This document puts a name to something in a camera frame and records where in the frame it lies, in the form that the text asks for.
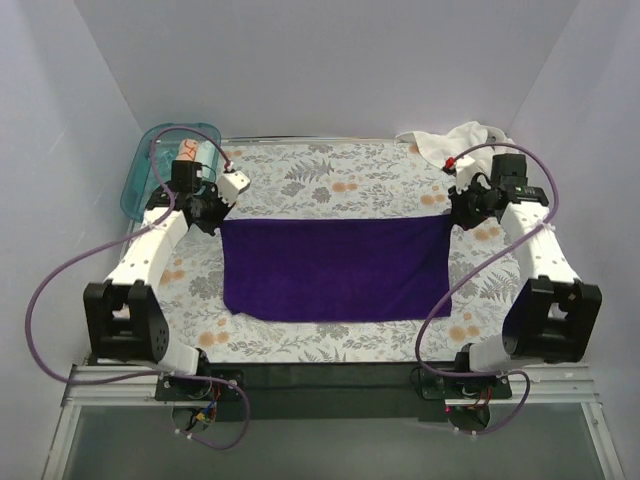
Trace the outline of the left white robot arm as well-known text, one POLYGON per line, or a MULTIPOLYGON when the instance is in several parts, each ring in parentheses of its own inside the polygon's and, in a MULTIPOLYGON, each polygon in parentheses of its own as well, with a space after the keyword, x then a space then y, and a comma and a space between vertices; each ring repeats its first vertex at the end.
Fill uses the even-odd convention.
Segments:
POLYGON ((155 367, 180 374, 178 387, 193 400, 213 386, 211 373, 198 366, 199 351, 171 332, 157 290, 175 247, 191 226, 214 235, 250 180, 238 170, 203 177, 203 165, 176 160, 170 180, 157 187, 118 266, 83 293, 92 354, 99 359, 155 367))

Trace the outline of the purple towel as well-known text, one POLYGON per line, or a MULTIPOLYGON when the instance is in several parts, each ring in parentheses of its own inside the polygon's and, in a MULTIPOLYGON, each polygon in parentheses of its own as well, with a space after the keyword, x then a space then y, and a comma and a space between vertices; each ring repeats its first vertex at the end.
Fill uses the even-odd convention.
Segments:
POLYGON ((425 318, 449 290, 447 215, 229 220, 223 301, 275 322, 425 318))

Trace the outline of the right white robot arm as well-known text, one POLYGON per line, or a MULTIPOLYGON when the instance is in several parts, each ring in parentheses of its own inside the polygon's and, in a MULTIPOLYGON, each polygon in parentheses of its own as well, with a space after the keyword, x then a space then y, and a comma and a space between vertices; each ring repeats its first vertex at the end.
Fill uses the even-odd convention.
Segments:
POLYGON ((450 188, 452 220, 464 230, 494 218, 514 244, 522 288, 499 334, 466 345, 457 354, 454 389, 475 397, 488 373, 528 365, 578 363, 586 352, 602 304, 598 286, 570 266, 552 226, 549 200, 529 185, 522 154, 493 156, 490 171, 474 173, 463 189, 450 188))

